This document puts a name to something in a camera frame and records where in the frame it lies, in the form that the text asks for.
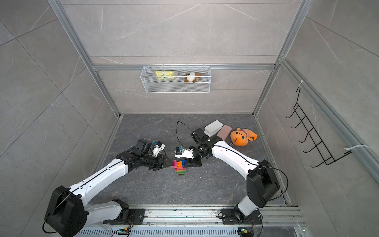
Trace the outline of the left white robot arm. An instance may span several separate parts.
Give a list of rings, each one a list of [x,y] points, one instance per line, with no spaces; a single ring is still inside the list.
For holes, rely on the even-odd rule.
[[[148,170],[161,170],[174,165],[161,142],[140,139],[137,144],[118,154],[108,165],[85,180],[68,188],[56,188],[44,217],[53,233],[73,237],[82,228],[95,223],[128,225],[142,220],[143,209],[130,209],[124,201],[116,198],[107,203],[90,205],[91,200],[117,179],[141,166]]]

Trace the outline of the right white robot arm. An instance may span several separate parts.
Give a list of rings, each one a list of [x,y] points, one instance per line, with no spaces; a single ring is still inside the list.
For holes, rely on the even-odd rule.
[[[274,168],[267,160],[257,161],[229,146],[217,135],[209,137],[198,128],[191,133],[197,147],[191,146],[193,158],[188,161],[189,166],[201,166],[205,157],[213,156],[219,159],[246,180],[246,195],[235,206],[233,217],[240,222],[259,208],[263,208],[279,191],[280,184]]]

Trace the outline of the white rectangular box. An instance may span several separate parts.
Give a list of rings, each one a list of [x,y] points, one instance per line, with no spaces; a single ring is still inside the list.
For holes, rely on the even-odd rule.
[[[204,128],[204,133],[207,136],[212,137],[213,135],[217,134],[222,129],[222,127],[223,124],[220,121],[215,120]]]

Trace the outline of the pink rectangular box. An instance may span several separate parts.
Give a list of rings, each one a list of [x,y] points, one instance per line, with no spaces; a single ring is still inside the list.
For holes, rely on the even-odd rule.
[[[216,134],[216,136],[219,137],[221,140],[226,141],[231,132],[232,132],[232,128],[225,124],[220,129],[220,131]]]

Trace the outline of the orange plush toy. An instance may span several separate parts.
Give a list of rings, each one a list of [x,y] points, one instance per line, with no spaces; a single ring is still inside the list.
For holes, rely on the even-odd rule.
[[[249,129],[238,128],[237,130],[231,132],[230,138],[232,144],[241,147],[246,146],[249,141],[256,140],[258,135]]]

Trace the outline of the brown white plush toy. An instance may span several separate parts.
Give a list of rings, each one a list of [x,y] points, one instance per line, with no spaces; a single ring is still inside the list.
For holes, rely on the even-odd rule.
[[[195,72],[187,73],[185,75],[184,82],[186,82],[186,83],[195,83],[201,77],[202,77],[202,74],[200,74],[200,73],[195,73]]]

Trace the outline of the yellow packet in basket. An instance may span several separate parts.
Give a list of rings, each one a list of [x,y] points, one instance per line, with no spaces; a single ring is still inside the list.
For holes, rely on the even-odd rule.
[[[158,80],[174,80],[179,76],[177,71],[159,70],[155,71]]]

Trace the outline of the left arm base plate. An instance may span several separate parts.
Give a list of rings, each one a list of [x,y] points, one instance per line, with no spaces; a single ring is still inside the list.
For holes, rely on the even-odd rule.
[[[105,220],[103,224],[111,225],[142,225],[145,216],[145,209],[128,209],[123,210],[114,220]]]

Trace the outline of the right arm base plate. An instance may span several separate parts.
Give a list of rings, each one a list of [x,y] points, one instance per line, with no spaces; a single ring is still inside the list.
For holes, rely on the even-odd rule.
[[[224,225],[260,225],[263,223],[259,210],[255,210],[250,215],[246,216],[237,209],[223,208],[217,217],[222,219]]]

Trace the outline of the aluminium mounting rail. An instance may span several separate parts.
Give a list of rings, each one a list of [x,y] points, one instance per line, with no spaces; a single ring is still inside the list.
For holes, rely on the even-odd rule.
[[[234,207],[227,205],[132,205],[144,209],[134,216],[134,227],[305,227],[298,207],[266,206],[244,221],[234,218]]]

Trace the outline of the black wall hook rack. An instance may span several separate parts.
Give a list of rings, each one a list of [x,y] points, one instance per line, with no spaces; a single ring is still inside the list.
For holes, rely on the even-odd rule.
[[[318,128],[314,126],[314,124],[311,122],[310,118],[305,113],[304,109],[299,104],[300,99],[300,92],[301,89],[298,87],[296,89],[296,102],[292,108],[292,113],[289,116],[286,116],[286,119],[291,119],[292,117],[297,117],[298,123],[296,125],[291,125],[290,127],[292,129],[298,128],[300,125],[305,129],[306,135],[303,140],[299,140],[300,143],[305,143],[306,141],[311,141],[312,146],[308,149],[303,151],[304,154],[309,154],[312,151],[316,150],[319,156],[321,157],[321,162],[317,165],[310,165],[311,168],[317,168],[321,165],[329,166],[333,163],[336,163],[337,161],[341,160],[342,158],[347,157],[348,155],[352,154],[352,151],[348,150],[342,154],[340,157],[335,157],[332,155],[330,149],[326,145],[324,139],[321,137],[320,132]]]

